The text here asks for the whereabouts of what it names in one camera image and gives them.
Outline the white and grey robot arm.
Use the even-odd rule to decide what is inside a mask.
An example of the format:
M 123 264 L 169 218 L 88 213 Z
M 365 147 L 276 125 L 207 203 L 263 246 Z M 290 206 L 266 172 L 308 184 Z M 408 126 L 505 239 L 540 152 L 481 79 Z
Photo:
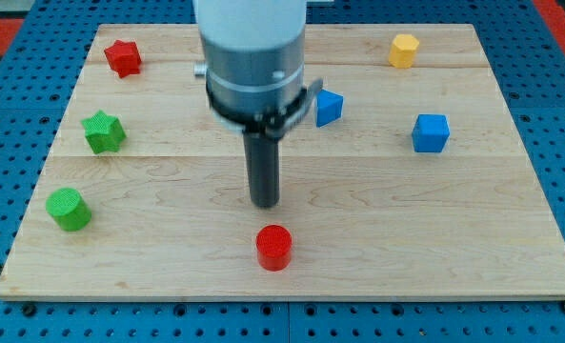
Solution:
M 304 85 L 306 0 L 194 0 L 212 111 L 247 135 L 281 139 L 306 116 L 323 80 Z

